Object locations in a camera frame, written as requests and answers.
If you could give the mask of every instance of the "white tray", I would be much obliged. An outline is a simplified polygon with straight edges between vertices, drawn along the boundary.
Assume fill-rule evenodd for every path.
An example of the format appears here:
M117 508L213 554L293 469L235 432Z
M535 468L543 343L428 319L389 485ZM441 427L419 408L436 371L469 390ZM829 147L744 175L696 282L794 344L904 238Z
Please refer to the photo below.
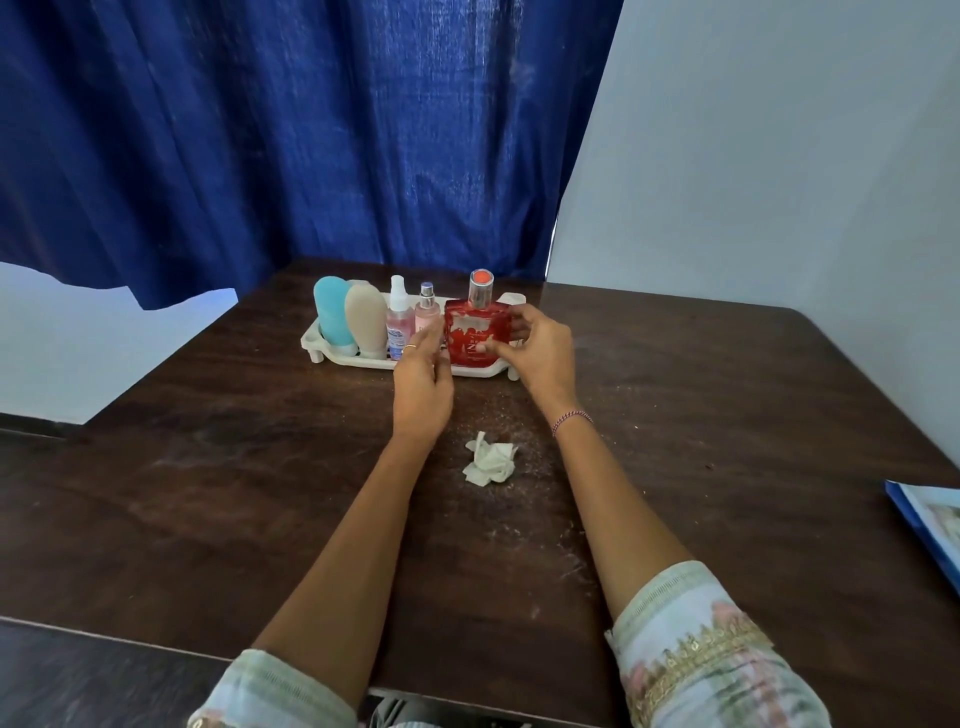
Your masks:
M384 293L383 298L388 301L390 299L390 294ZM408 299L410 299L410 305L412 306L420 299L420 297L408 296ZM443 298L441 296L437 297L437 303L440 304L441 313L443 313L444 306L449 300L449 298ZM507 303L509 305L527 303L527 297L522 293L505 293L497 300L501 303ZM313 323L310 325L310 328L308 328L303 333L303 336L300 337L300 345L306 349L307 353L310 354L310 361L312 361L314 364L320 364L320 362L326 358L332 361L334 364L342 364L346 367L363 367L364 369L393 369L396 366L396 362L390 358L368 359L360 356L359 354L355 356L342 356L341 354L334 353L333 349L330 348L330 345L320 333L319 322L320 319L314 319ZM511 381L517 381L520 379L520 375L516 372L516 370L503 359L497 359L489 367L484 367L483 369L460 366L453 366L451 369L455 376L480 377L496 376L506 369L508 370L507 377L509 377Z

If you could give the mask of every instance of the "dark brown table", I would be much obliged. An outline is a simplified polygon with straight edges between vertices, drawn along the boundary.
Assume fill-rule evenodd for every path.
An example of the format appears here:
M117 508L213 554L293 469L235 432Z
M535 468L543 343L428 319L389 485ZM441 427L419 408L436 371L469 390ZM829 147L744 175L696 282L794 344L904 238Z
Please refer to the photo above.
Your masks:
M390 433L389 373L311 364L304 260L0 493L0 614L232 657L307 570ZM414 283L425 275L401 271ZM439 295L466 277L430 273ZM960 600L883 494L960 475L794 311L500 281L569 323L627 473L835 724L945 725ZM460 474L477 430L508 484ZM625 722L610 624L549 432L518 382L458 379L410 510L373 686Z

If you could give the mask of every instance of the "patterned sleeve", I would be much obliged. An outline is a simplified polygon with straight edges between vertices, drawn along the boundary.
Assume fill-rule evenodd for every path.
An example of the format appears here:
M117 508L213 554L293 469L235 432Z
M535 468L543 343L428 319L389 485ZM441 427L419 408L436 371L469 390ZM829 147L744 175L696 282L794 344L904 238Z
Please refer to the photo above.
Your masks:
M330 688L276 657L247 649L188 728L356 728L351 707Z
M698 561L662 571L607 633L635 728L822 728L816 693Z

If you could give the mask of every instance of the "bracelet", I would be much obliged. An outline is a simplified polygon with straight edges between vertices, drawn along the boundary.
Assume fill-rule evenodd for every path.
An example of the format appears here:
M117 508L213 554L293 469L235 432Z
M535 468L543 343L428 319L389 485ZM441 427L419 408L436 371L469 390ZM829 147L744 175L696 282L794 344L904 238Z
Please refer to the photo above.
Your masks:
M570 410L569 412L567 412L565 415L562 415L561 418L560 418L557 422L555 422L555 423L553 424L553 426L550 428L550 434L553 435L554 437L556 437L556 436L557 436L557 427L559 427L560 425L562 425L563 423L565 423L565 422L566 422L567 420L569 420L571 417L576 417L576 416L578 416L578 415L579 415L580 417L583 417L584 419L586 419L587 422L589 422L591 425L593 424L593 418L591 418L591 416L590 416L589 414L587 414L584 410L582 410L582 409L571 409L571 410Z

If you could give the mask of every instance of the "white tissue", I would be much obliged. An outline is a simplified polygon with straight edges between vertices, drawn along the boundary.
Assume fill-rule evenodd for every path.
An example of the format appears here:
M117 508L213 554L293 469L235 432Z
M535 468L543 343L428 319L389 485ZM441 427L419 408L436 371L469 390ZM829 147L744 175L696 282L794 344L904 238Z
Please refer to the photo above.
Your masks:
M467 443L467 449L473 453L473 462L464 468L467 482L484 486L491 480L502 483L514 471L516 445L513 443L486 443L486 432L478 432L476 440Z

